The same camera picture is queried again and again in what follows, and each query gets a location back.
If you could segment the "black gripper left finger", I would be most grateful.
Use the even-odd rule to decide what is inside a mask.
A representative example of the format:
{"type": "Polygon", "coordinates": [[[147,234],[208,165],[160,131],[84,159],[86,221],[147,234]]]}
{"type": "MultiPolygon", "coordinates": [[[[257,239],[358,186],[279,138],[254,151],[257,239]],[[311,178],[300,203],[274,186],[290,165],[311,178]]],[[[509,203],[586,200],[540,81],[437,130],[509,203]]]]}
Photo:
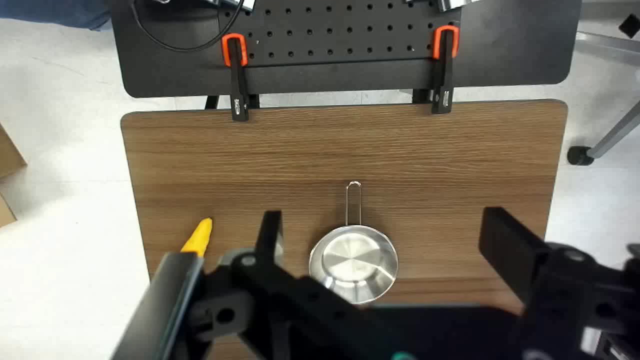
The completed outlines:
{"type": "Polygon", "coordinates": [[[282,212],[279,210],[265,210],[262,216],[262,224],[257,230],[254,254],[259,265],[274,265],[276,264],[276,247],[282,235],[282,212]]]}

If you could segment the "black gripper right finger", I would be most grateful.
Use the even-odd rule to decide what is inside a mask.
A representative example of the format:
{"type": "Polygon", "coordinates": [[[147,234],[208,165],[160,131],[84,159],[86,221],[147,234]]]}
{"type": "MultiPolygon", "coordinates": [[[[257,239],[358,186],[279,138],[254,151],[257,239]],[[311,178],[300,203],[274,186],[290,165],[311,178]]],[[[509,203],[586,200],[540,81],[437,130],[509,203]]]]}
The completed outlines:
{"type": "Polygon", "coordinates": [[[478,250],[514,294],[530,294],[550,245],[506,208],[481,212],[478,250]]]}

